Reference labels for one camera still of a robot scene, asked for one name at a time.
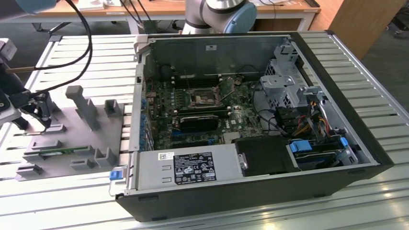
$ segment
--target warning label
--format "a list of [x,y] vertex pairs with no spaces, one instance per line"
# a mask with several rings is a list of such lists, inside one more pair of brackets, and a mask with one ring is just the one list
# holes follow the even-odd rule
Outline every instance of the warning label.
[[175,183],[191,184],[216,180],[212,152],[173,156]]

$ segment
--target cable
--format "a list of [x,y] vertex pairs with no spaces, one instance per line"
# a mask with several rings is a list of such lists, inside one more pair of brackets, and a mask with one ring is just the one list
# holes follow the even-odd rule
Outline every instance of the cable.
[[123,4],[123,6],[124,6],[124,8],[125,8],[125,10],[127,10],[127,12],[129,13],[129,15],[131,15],[131,17],[133,18],[133,20],[136,21],[136,23],[137,23],[137,25],[139,25],[139,27],[140,28],[143,28],[143,23],[141,23],[141,17],[140,17],[140,14],[139,14],[139,12],[135,10],[135,12],[136,12],[136,16],[137,16],[137,18],[139,18],[139,20],[133,17],[133,15],[132,15],[132,13],[131,13],[131,11],[129,11],[129,9],[128,9],[128,7],[125,6],[125,3],[124,3],[124,1],[123,0],[120,0],[120,2],[121,2],[121,4]]
[[[143,4],[141,4],[141,0],[137,0],[137,1],[139,1],[139,4],[141,5],[143,11],[144,11],[145,14],[147,14],[147,17],[148,17],[149,22],[152,22],[152,19],[151,19],[151,17],[149,17],[149,14],[148,14],[148,12],[147,12],[147,10],[145,10]],[[129,3],[131,3],[131,6],[132,6],[132,8],[133,8],[133,10],[135,10],[135,13],[136,13],[136,15],[139,16],[139,19],[140,19],[140,14],[139,14],[139,12],[137,12],[137,10],[136,10],[136,7],[135,7],[135,5],[133,5],[132,0],[129,0]]]
[[272,123],[269,120],[266,120],[261,115],[260,115],[260,112],[256,110],[256,105],[254,105],[254,94],[256,94],[256,89],[257,89],[257,85],[261,84],[261,82],[258,81],[256,84],[254,84],[254,89],[253,89],[253,93],[252,93],[252,105],[253,105],[253,110],[254,112],[257,113],[257,115],[260,116],[260,118],[268,123],[270,124],[276,130],[280,131],[280,133],[284,135],[284,136],[288,136],[288,133],[284,131],[282,128],[280,128],[274,123]]
[[88,55],[88,60],[87,60],[84,69],[83,69],[83,71],[80,72],[80,74],[77,75],[77,77],[75,77],[73,79],[68,80],[67,82],[64,82],[64,83],[61,83],[61,84],[57,84],[57,85],[55,85],[55,86],[52,86],[52,87],[49,87],[49,88],[47,88],[47,89],[44,89],[44,90],[40,90],[39,92],[35,92],[35,93],[32,94],[32,97],[35,97],[35,96],[37,96],[37,95],[40,95],[40,94],[43,94],[43,93],[51,91],[51,90],[55,90],[56,88],[60,88],[61,86],[65,86],[65,85],[73,83],[76,80],[79,80],[79,79],[83,77],[83,75],[84,75],[84,73],[85,73],[85,71],[87,71],[87,69],[88,69],[88,67],[89,67],[89,64],[91,64],[92,55],[93,55],[93,44],[92,44],[92,33],[91,33],[91,28],[89,28],[88,22],[87,22],[87,20],[85,20],[85,18],[84,18],[84,15],[83,15],[81,12],[79,11],[79,9],[77,9],[75,3],[72,2],[72,0],[65,0],[65,2],[67,2],[68,5],[72,7],[72,9],[76,11],[76,13],[77,13],[77,15],[79,15],[79,18],[81,19],[81,22],[83,22],[84,27],[85,27],[87,36],[88,36],[88,47],[87,47],[85,53],[81,55],[81,57],[79,58],[79,60],[81,60],[81,59],[87,56],[87,54],[89,54],[89,55]]
[[236,73],[240,73],[240,71],[242,70],[242,68],[246,67],[246,66],[252,67],[252,68],[256,70],[256,72],[260,73],[260,71],[256,69],[256,67],[254,67],[253,65],[250,65],[250,64],[242,65],[242,66],[240,67],[240,69],[236,71]]
[[[83,15],[77,9],[77,7],[75,6],[75,4],[72,3],[72,0],[65,0],[68,2],[68,4],[71,5],[71,7],[75,9],[79,17],[80,15]],[[47,67],[33,67],[33,70],[47,70],[47,69],[57,69],[57,68],[63,68],[63,67],[67,67],[67,66],[71,66],[73,64],[76,64],[79,61],[81,61],[84,59],[84,57],[87,56],[88,52],[89,52],[89,44],[88,44],[88,47],[87,47],[87,50],[84,52],[84,54],[73,61],[65,63],[65,64],[61,64],[61,65],[56,65],[56,66],[47,66]]]
[[276,11],[276,6],[284,6],[282,4],[280,4],[280,5],[277,5],[274,2],[272,2],[270,0],[268,0],[272,4],[266,4],[266,3],[264,3],[261,0],[260,0],[260,2],[264,4],[264,5],[266,5],[266,6],[273,6],[273,10],[274,10],[274,21],[276,21],[276,19],[277,19],[277,11]]
[[152,22],[152,19],[151,19],[151,17],[149,17],[149,14],[148,14],[148,12],[147,12],[147,10],[145,10],[145,8],[144,8],[143,4],[141,4],[141,0],[139,0],[139,3],[140,3],[140,5],[141,5],[141,9],[143,9],[143,11],[144,11],[144,12],[145,12],[145,14],[147,14],[147,17],[148,17],[148,19],[149,19],[149,22]]

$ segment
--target sticker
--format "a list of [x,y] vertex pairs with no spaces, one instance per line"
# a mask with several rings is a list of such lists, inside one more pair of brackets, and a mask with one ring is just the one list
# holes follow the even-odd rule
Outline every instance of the sticker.
[[217,50],[217,45],[205,46],[205,50],[206,50],[206,51]]
[[176,155],[173,165],[177,185],[216,180],[212,152]]
[[157,154],[157,160],[172,160],[173,159],[175,152],[160,152]]
[[119,14],[125,14],[124,12],[107,12],[107,15],[119,15]]

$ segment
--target wooden desk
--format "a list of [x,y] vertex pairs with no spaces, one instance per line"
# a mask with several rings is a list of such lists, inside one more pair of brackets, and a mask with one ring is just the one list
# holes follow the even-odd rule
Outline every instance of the wooden desk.
[[[136,0],[132,0],[136,6],[137,12],[143,20],[148,20],[141,7]],[[185,1],[181,0],[141,0],[141,3],[148,11],[152,20],[184,20],[185,19]],[[127,7],[131,12],[135,12],[127,2]],[[304,0],[292,0],[293,4],[284,3],[285,6],[260,6],[258,10],[258,19],[294,19],[296,27],[284,27],[286,30],[308,30],[310,23],[314,18],[314,14],[320,12],[320,8],[313,8]],[[97,11],[84,11],[81,12],[87,20],[91,22],[99,21],[128,21],[131,33],[137,34],[136,23],[127,13],[123,7],[105,7],[104,10]],[[36,16],[28,16],[23,18],[13,19],[8,21],[11,23],[57,23],[57,22],[80,22],[76,12],[72,10],[71,6],[63,0],[57,3],[57,6]],[[268,25],[272,22],[262,21],[261,30],[268,29]]]

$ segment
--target power cable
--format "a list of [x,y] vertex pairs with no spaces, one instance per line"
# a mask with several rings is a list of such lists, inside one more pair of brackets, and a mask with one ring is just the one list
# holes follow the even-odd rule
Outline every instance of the power cable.
[[73,83],[75,81],[77,81],[81,78],[81,76],[84,75],[84,73],[85,73],[85,71],[87,71],[87,69],[89,67],[89,64],[91,64],[92,55],[93,55],[93,44],[92,44],[91,28],[89,28],[88,22],[85,20],[85,17],[81,14],[81,12],[79,11],[79,9],[77,9],[75,3],[72,2],[72,0],[65,0],[65,2],[68,3],[68,5],[72,7],[75,12],[77,13],[79,18],[81,19],[83,25],[85,27],[87,36],[88,36],[88,47],[87,47],[87,50],[85,50],[84,54],[75,61],[68,62],[67,64],[63,64],[63,65],[51,66],[51,67],[35,67],[35,70],[45,70],[45,69],[56,69],[56,68],[67,67],[67,66],[73,65],[75,63],[77,63],[89,54],[88,55],[88,60],[87,60],[87,63],[85,63],[83,71],[80,72],[80,74],[73,79],[65,81],[61,84],[57,84],[57,85],[47,88],[44,90],[40,90],[40,91],[35,92],[32,94],[32,97],[35,97],[35,96],[37,96],[37,95],[40,95],[43,93],[47,93],[48,91],[55,90],[56,88],[60,88],[61,86],[65,86],[65,85]]

